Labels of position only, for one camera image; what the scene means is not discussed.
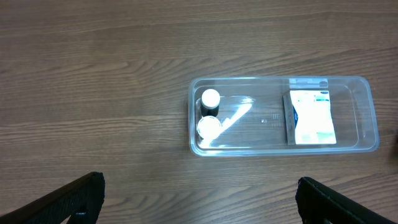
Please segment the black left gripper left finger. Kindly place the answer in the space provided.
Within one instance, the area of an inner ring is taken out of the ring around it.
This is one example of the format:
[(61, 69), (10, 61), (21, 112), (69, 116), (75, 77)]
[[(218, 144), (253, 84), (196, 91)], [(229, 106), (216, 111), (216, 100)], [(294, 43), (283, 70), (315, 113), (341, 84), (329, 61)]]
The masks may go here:
[(104, 198), (103, 173), (90, 172), (1, 216), (1, 223), (96, 223)]

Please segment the white Hansaplast plaster box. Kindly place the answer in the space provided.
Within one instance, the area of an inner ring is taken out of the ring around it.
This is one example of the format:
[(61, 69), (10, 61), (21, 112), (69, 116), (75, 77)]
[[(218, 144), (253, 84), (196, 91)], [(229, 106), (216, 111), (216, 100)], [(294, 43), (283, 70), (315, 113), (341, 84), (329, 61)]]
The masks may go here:
[(290, 90), (283, 95), (287, 144), (336, 144), (327, 90)]

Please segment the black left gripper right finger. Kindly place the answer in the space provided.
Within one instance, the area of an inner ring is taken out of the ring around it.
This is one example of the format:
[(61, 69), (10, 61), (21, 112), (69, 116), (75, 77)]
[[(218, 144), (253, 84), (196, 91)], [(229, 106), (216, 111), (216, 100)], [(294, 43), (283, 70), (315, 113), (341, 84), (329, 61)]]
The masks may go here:
[(395, 224), (310, 177), (298, 180), (295, 200), (304, 224)]

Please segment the black bottle white cap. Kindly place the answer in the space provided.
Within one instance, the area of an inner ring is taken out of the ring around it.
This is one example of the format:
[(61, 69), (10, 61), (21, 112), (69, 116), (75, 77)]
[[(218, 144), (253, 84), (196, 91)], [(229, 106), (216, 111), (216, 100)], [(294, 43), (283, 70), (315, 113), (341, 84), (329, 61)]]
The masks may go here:
[(201, 95), (201, 115), (214, 116), (218, 115), (220, 105), (220, 94), (214, 89), (207, 89)]

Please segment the orange Redoxon tube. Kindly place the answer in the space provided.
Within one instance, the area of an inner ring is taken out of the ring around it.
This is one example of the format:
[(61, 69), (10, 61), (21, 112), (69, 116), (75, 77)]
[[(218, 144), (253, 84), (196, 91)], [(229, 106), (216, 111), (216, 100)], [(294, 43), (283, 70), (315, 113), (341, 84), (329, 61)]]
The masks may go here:
[(197, 133), (202, 139), (216, 139), (221, 129), (221, 122), (214, 116), (202, 117), (197, 124)]

